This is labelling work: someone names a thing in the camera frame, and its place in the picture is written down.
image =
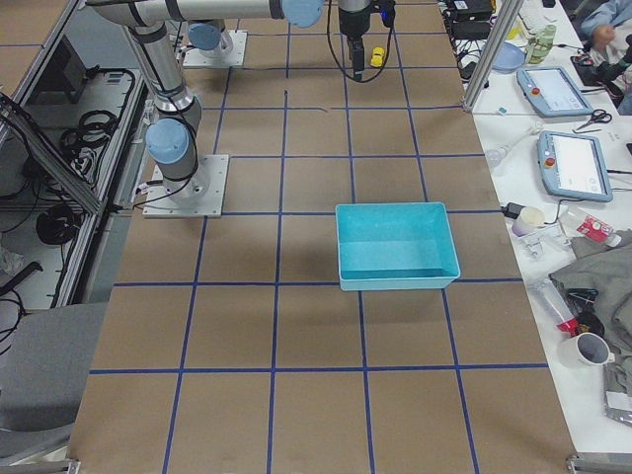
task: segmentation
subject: rectangular container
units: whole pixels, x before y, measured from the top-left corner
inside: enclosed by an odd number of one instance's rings
[[[461,275],[442,202],[339,204],[343,290],[445,288]]]

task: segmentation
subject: blue shirt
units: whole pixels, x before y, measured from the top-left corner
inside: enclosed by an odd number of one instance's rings
[[[631,0],[609,0],[594,10],[583,22],[582,33],[587,38],[593,37],[593,30],[599,25],[617,27],[632,18]]]

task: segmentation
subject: scissors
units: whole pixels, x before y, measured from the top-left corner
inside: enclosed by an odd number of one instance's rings
[[[573,132],[574,133],[579,133],[579,132],[577,132],[577,130],[581,130],[582,128],[586,128],[587,126],[592,125],[593,123],[610,123],[611,121],[612,121],[612,115],[611,114],[606,112],[604,109],[595,109],[592,112],[591,118],[589,118],[589,121],[587,121],[583,125],[578,126],[577,128],[574,128]]]

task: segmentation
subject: tablet with blue frame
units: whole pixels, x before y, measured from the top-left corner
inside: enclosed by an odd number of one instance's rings
[[[561,67],[520,68],[517,83],[543,117],[589,116],[593,107]]]
[[[542,182],[550,195],[597,202],[612,200],[597,138],[543,131],[537,151]]]

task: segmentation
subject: white mounting plate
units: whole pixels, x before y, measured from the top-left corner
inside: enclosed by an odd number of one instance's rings
[[[246,56],[246,39],[248,32],[244,30],[230,30],[228,32],[233,40],[233,50],[222,57],[208,57],[199,49],[191,49],[185,55],[183,67],[185,69],[227,69],[229,67],[242,67]]]
[[[145,205],[142,209],[143,215],[148,218],[203,217],[205,215],[220,217],[228,176],[228,160],[228,155],[201,155],[197,172],[206,173],[210,182],[204,196],[188,202],[177,202],[170,197],[163,198],[165,189],[162,186],[155,186],[149,189],[147,200],[156,198],[160,200]],[[162,180],[162,173],[157,166],[154,168],[152,180]]]

